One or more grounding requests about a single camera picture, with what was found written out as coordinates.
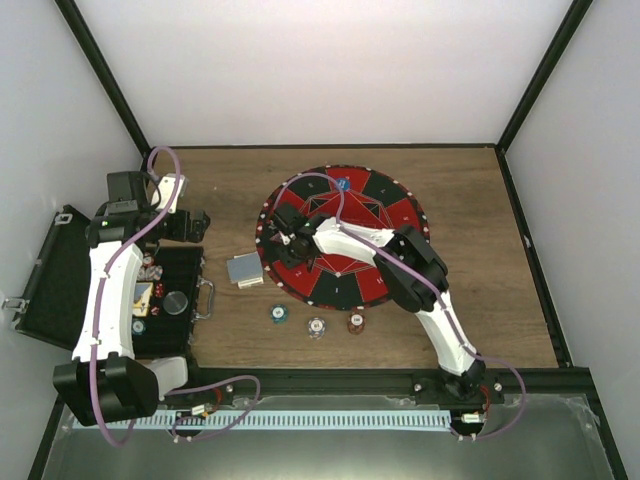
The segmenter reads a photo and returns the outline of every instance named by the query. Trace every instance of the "wooden table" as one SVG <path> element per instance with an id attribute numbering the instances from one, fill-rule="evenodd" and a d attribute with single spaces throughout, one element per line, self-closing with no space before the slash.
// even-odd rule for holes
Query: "wooden table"
<path id="1" fill-rule="evenodd" d="M 366 310 L 365 331 L 346 328 L 346 312 L 310 307 L 265 284 L 239 290 L 226 261 L 255 251 L 255 226 L 269 194 L 292 175 L 319 165 L 363 165 L 410 189 L 424 208 L 432 245 L 449 267 L 456 313 L 484 355 L 518 367 L 556 367 L 518 229 L 492 149 L 184 149 L 189 178 L 180 208 L 202 208 L 211 227 L 202 243 L 204 275 L 217 287 L 214 314 L 195 328 L 193 351 L 208 367 L 435 368 L 435 351 L 411 313 L 393 302 Z M 171 171 L 162 154 L 157 171 Z M 204 295 L 200 304 L 204 304 Z M 269 307 L 289 319 L 274 325 Z M 321 316 L 327 331 L 307 335 Z"/>

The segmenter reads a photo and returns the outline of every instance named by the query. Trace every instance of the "purple cable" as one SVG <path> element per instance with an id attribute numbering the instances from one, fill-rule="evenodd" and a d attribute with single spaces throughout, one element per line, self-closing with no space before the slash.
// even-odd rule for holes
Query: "purple cable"
<path id="1" fill-rule="evenodd" d="M 153 160 L 155 159 L 158 152 L 161 150 L 164 150 L 165 152 L 169 153 L 169 155 L 171 156 L 171 159 L 173 160 L 173 164 L 176 171 L 176 183 L 173 186 L 173 191 L 169 196 L 169 200 L 167 201 L 167 204 L 160 211 L 158 216 L 154 218 L 151 222 L 149 222 L 147 226 L 141 229 L 133 237 L 131 237 L 126 242 L 124 242 L 120 246 L 120 248 L 111 256 L 111 258 L 105 264 L 105 267 L 104 267 L 104 272 L 107 278 L 109 278 L 109 272 L 111 271 L 111 267 L 113 267 L 113 264 L 116 262 L 118 257 L 122 254 L 122 252 L 124 252 L 127 248 L 129 248 L 129 246 L 137 242 L 140 238 L 146 235 L 152 228 L 154 228 L 158 223 L 160 223 L 160 221 L 162 221 L 162 219 L 167 215 L 167 213 L 169 212 L 169 209 L 171 208 L 171 205 L 173 204 L 173 201 L 178 196 L 178 193 L 180 191 L 180 175 L 181 175 L 180 160 L 178 159 L 178 156 L 173 150 L 171 150 L 169 147 L 154 148 L 149 154 L 149 158 L 147 160 L 147 170 L 149 171 L 149 173 L 154 179 L 158 178 L 158 176 L 153 171 L 152 165 L 153 165 Z M 97 339 L 100 334 L 100 307 L 102 305 L 102 297 L 104 295 L 104 287 L 105 287 L 106 281 L 107 281 L 106 278 L 101 278 L 98 282 L 98 288 L 96 290 L 96 302 L 93 309 L 93 324 L 92 324 L 92 331 L 91 331 L 91 335 L 95 339 Z M 133 425 L 135 424 L 135 419 L 131 420 L 131 423 L 129 423 L 127 434 L 122 440 L 117 440 L 113 438 L 113 436 L 111 435 L 111 432 L 107 428 L 107 424 L 104 421 L 104 416 L 102 415 L 102 409 L 100 408 L 100 398 L 98 396 L 97 364 L 98 364 L 98 345 L 96 344 L 91 346 L 91 358 L 89 360 L 89 392 L 91 395 L 91 407 L 93 409 L 93 414 L 96 417 L 96 423 L 98 424 L 98 427 L 100 428 L 100 431 L 102 432 L 102 435 L 104 436 L 105 440 L 107 440 L 107 442 L 109 442 L 109 444 L 113 447 L 122 447 L 129 440 L 129 437 L 131 436 L 131 432 L 133 431 Z"/>
<path id="2" fill-rule="evenodd" d="M 516 377 L 516 380 L 518 381 L 518 384 L 520 385 L 520 390 L 522 391 L 522 400 L 520 402 L 520 408 L 518 409 L 518 412 L 516 413 L 516 416 L 507 425 L 505 425 L 504 427 L 496 430 L 495 432 L 491 432 L 491 433 L 488 433 L 486 435 L 478 436 L 478 437 L 476 437 L 476 440 L 492 438 L 492 437 L 498 436 L 498 435 L 506 432 L 507 430 L 511 429 L 520 420 L 520 417 L 522 417 L 522 414 L 524 413 L 525 405 L 527 403 L 527 401 L 526 401 L 527 389 L 526 389 L 526 386 L 524 384 L 524 379 L 522 378 L 522 375 L 520 375 L 518 370 L 516 370 L 516 368 L 513 365 L 511 365 L 509 362 L 507 362 L 505 360 L 502 360 L 500 358 L 483 357 L 482 355 L 478 355 L 476 352 L 474 352 L 469 347 L 467 347 L 465 345 L 464 340 L 462 339 L 461 333 L 458 331 L 458 327 L 456 326 L 456 324 L 455 324 L 455 322 L 453 320 L 453 317 L 451 316 L 451 313 L 449 313 L 449 310 L 447 309 L 446 304 L 442 300 L 442 296 L 440 295 L 440 290 L 438 290 L 438 288 L 433 283 L 431 283 L 427 278 L 425 278 L 424 276 L 420 275 L 418 272 L 416 272 L 412 268 L 410 268 L 407 265 L 405 265 L 404 263 L 402 263 L 397 258 L 395 258 L 392 255 L 388 254 L 387 252 L 385 252 L 381 248 L 377 247 L 373 243 L 369 242 L 368 240 L 365 240 L 364 238 L 362 238 L 362 237 L 356 235 L 355 233 L 347 230 L 344 227 L 344 225 L 342 225 L 342 222 L 340 220 L 340 215 L 342 214 L 342 209 L 344 207 L 344 192 L 340 188 L 340 185 L 338 184 L 337 180 L 335 180 L 334 178 L 330 177 L 329 175 L 325 175 L 323 173 L 310 172 L 310 173 L 303 173 L 301 175 L 297 175 L 297 176 L 291 178 L 288 182 L 286 182 L 282 186 L 282 190 L 280 191 L 280 193 L 276 197 L 276 201 L 273 204 L 273 209 L 276 208 L 276 206 L 278 205 L 278 202 L 282 198 L 282 195 L 284 194 L 285 190 L 289 187 L 289 185 L 291 185 L 292 183 L 294 183 L 297 180 L 299 180 L 301 178 L 304 178 L 304 177 L 320 177 L 320 178 L 324 178 L 326 180 L 329 180 L 331 183 L 333 183 L 335 185 L 335 187 L 337 188 L 338 192 L 340 192 L 340 206 L 338 207 L 338 212 L 336 213 L 336 224 L 338 225 L 340 230 L 345 235 L 347 235 L 347 236 L 353 238 L 354 240 L 359 241 L 363 245 L 369 247 L 374 252 L 376 252 L 380 256 L 384 257 L 385 259 L 387 259 L 388 261 L 393 263 L 395 266 L 397 266 L 399 269 L 401 269 L 402 271 L 408 273 L 413 278 L 418 280 L 420 283 L 425 285 L 429 290 L 431 290 L 433 292 L 433 294 L 436 296 L 436 299 L 437 299 L 438 303 L 442 306 L 444 314 L 447 317 L 447 320 L 449 321 L 449 325 L 451 326 L 451 329 L 453 330 L 453 333 L 455 334 L 458 342 L 460 342 L 460 346 L 464 349 L 465 352 L 467 352 L 469 355 L 471 355 L 476 360 L 480 360 L 480 361 L 483 361 L 485 363 L 498 363 L 498 364 L 508 368 L 513 373 L 513 375 Z M 459 437 L 462 437 L 453 428 L 451 429 L 451 431 L 455 435 L 458 435 Z"/>
<path id="3" fill-rule="evenodd" d="M 240 422 L 242 422 L 246 418 L 246 416 L 249 415 L 249 413 L 251 413 L 251 410 L 253 410 L 253 408 L 258 404 L 258 400 L 260 398 L 260 380 L 258 380 L 253 375 L 238 375 L 237 377 L 232 377 L 232 378 L 229 378 L 227 380 L 222 380 L 221 382 L 212 383 L 211 385 L 205 385 L 204 387 L 183 388 L 183 389 L 180 389 L 180 390 L 172 390 L 169 393 L 167 393 L 167 396 L 169 396 L 169 395 L 184 395 L 184 394 L 187 394 L 187 393 L 204 392 L 204 391 L 207 391 L 207 390 L 213 390 L 214 388 L 224 387 L 225 385 L 228 385 L 228 384 L 234 383 L 234 382 L 238 382 L 240 380 L 251 380 L 252 382 L 254 382 L 256 384 L 256 394 L 253 397 L 253 400 L 251 401 L 251 404 L 245 409 L 244 412 L 242 412 L 242 414 L 238 418 L 236 418 L 233 422 L 231 422 L 226 427 L 223 427 L 220 430 L 216 430 L 215 432 L 208 433 L 206 435 L 198 435 L 197 437 L 192 437 L 192 440 L 188 440 L 188 441 L 200 442 L 202 440 L 208 440 L 210 438 L 217 437 L 218 435 L 222 435 L 223 433 L 227 433 L 233 427 L 235 427 Z M 179 438 L 178 434 L 176 433 L 176 428 L 178 427 L 178 425 L 180 425 L 180 423 L 182 423 L 182 422 L 184 422 L 184 421 L 186 421 L 188 419 L 191 419 L 191 418 L 198 418 L 198 417 L 182 417 L 182 418 L 176 420 L 176 423 L 173 424 L 173 427 L 171 429 L 171 433 L 172 433 L 174 439 L 176 439 L 176 441 Z"/>

